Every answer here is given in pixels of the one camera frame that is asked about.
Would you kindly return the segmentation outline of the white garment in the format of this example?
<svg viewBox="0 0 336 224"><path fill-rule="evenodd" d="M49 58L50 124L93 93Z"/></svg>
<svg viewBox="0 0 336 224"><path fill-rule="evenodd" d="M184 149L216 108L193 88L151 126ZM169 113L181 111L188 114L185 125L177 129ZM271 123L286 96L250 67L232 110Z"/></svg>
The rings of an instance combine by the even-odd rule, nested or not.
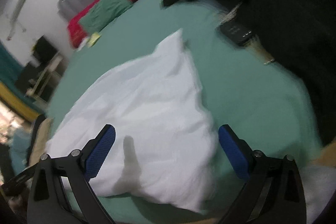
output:
<svg viewBox="0 0 336 224"><path fill-rule="evenodd" d="M182 32L114 67L76 101L47 143L52 157L83 148L106 125L116 140L90 182L98 196L124 193L199 212L213 187L215 134Z"/></svg>

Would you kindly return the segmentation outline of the green bed sheet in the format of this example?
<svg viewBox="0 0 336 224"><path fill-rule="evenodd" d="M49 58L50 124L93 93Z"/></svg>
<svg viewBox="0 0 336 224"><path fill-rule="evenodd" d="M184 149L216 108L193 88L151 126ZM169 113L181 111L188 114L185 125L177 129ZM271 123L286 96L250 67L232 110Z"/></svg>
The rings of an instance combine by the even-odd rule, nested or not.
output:
<svg viewBox="0 0 336 224"><path fill-rule="evenodd" d="M49 107L51 137L76 101L104 73L149 55L176 31L182 32L202 87L201 103L210 113L215 152L210 161L213 187L199 212L153 203L129 193L98 196L121 223L186 223L209 218L229 206L242 181L218 143L228 124L253 149L266 155L292 155L306 165L322 145L301 80L278 64L266 64L251 50L239 50L218 32L219 13L198 3L163 8L161 0L139 0L108 24L97 43L73 55Z"/></svg>

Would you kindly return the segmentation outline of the blue patterned cloth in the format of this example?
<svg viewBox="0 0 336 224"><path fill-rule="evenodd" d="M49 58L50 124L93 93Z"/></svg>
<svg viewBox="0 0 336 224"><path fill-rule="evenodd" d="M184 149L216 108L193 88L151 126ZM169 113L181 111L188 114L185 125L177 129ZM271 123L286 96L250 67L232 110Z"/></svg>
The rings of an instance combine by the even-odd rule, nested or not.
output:
<svg viewBox="0 0 336 224"><path fill-rule="evenodd" d="M27 166L27 152L30 147L31 134L24 128L16 128L9 145L10 166L13 170L11 177L24 171Z"/></svg>

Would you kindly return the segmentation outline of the beige desk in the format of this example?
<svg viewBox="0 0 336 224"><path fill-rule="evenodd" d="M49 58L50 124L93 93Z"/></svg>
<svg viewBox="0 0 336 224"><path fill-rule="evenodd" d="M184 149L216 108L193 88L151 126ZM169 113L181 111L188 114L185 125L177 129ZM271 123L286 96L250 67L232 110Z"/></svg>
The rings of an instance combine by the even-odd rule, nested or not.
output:
<svg viewBox="0 0 336 224"><path fill-rule="evenodd" d="M65 58L60 52L57 52L47 63L45 68L38 73L37 80L33 80L33 87L27 89L26 96L31 97L40 105L48 105L49 100L63 77L66 68L67 63ZM51 95L45 100L42 98L42 93L47 86L51 88Z"/></svg>

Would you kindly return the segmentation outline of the black computer monitor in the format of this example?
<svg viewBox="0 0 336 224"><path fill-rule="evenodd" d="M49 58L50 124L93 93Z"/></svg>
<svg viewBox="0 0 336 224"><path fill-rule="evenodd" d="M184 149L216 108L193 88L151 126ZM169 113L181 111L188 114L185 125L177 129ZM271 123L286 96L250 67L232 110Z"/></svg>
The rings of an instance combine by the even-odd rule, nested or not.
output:
<svg viewBox="0 0 336 224"><path fill-rule="evenodd" d="M41 36L33 47L33 57L42 66L46 66L57 53L57 48L45 36Z"/></svg>

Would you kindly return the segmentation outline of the yellow snack packet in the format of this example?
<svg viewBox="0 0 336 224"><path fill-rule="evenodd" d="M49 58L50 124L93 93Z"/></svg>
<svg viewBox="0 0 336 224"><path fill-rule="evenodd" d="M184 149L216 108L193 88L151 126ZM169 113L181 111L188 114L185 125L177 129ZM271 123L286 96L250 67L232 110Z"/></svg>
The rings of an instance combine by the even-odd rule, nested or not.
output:
<svg viewBox="0 0 336 224"><path fill-rule="evenodd" d="M101 37L100 33L94 32L88 40L88 43L87 43L88 47L94 46L96 42L100 39L100 37Z"/></svg>

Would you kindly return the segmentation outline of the yellow teal curtain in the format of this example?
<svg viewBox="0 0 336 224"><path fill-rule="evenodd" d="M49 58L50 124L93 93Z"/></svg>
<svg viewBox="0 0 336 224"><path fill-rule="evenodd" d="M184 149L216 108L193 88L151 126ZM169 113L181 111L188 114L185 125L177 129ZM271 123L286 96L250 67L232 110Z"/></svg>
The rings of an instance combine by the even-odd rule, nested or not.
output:
<svg viewBox="0 0 336 224"><path fill-rule="evenodd" d="M23 66L7 51L1 42L1 102L13 110L21 118L33 122L45 111L34 104L34 100L26 97L15 82L23 71Z"/></svg>

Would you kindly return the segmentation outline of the green pillow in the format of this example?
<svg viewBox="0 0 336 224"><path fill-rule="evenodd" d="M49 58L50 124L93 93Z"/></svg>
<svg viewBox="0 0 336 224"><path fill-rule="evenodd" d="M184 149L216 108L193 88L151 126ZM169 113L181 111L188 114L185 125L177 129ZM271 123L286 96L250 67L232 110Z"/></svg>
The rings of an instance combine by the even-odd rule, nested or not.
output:
<svg viewBox="0 0 336 224"><path fill-rule="evenodd" d="M88 35L92 35L100 32L132 6L130 0L100 0L79 20L79 24Z"/></svg>

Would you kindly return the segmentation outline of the red pillow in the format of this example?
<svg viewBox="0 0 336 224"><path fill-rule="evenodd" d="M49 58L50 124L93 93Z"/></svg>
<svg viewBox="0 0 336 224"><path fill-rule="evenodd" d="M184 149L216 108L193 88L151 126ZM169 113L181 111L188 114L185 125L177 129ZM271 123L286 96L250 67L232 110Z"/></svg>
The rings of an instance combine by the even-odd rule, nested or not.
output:
<svg viewBox="0 0 336 224"><path fill-rule="evenodd" d="M72 47L78 48L81 41L87 37L88 35L83 28L79 24L79 20L100 0L94 0L91 4L89 4L84 10L80 11L77 15L75 15L68 23L67 29L70 36L70 41L72 43Z"/></svg>

